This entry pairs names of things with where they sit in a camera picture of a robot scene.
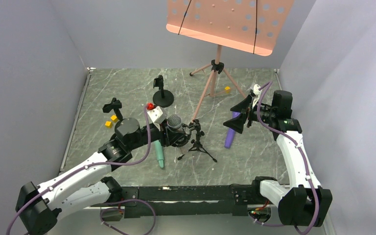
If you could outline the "glittery rhinestone microphone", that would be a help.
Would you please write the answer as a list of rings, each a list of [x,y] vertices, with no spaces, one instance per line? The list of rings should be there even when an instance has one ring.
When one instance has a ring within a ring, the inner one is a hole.
[[[167,118],[167,125],[173,130],[179,130],[182,127],[182,119],[177,114],[171,114]]]

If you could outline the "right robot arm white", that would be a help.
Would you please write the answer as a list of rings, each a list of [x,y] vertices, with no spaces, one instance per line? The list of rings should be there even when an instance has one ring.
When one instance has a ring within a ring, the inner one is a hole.
[[[241,134],[252,122],[263,123],[272,132],[283,155],[289,177],[289,188],[277,179],[257,176],[248,187],[250,192],[236,195],[238,201],[265,198],[278,209],[283,225],[321,227],[332,203],[332,193],[316,178],[303,142],[300,123],[292,118],[292,93],[276,90],[270,105],[259,103],[259,93],[250,91],[246,98],[231,108],[239,115],[224,126]]]

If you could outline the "mint green toy microphone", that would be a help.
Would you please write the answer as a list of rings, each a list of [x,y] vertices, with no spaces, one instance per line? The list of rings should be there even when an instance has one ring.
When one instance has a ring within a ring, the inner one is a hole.
[[[164,169],[164,167],[165,167],[165,156],[164,156],[163,147],[162,147],[160,141],[154,141],[154,146],[155,146],[156,158],[157,158],[158,165],[159,165],[160,169]]]

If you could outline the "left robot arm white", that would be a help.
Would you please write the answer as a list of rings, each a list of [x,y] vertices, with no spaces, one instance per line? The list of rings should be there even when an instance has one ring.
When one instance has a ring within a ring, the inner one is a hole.
[[[81,164],[38,185],[28,182],[20,189],[17,217],[29,235],[44,235],[67,215],[94,204],[114,203],[122,199],[122,188],[106,174],[130,165],[132,150],[159,141],[163,146],[179,147],[190,135],[177,115],[152,117],[152,123],[140,127],[134,118],[115,125],[109,141]]]

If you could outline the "black tripod shock-mount stand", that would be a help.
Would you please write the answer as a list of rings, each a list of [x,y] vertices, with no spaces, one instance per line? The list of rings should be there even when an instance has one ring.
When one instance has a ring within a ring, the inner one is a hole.
[[[195,138],[191,140],[192,147],[189,148],[186,153],[183,153],[180,157],[177,158],[177,160],[181,160],[185,155],[191,152],[200,152],[207,154],[215,163],[218,162],[216,158],[214,158],[203,146],[201,143],[201,137],[205,135],[205,133],[201,129],[201,124],[198,119],[193,119],[192,122],[188,125],[188,128],[190,130],[190,134],[192,131],[195,131]]]

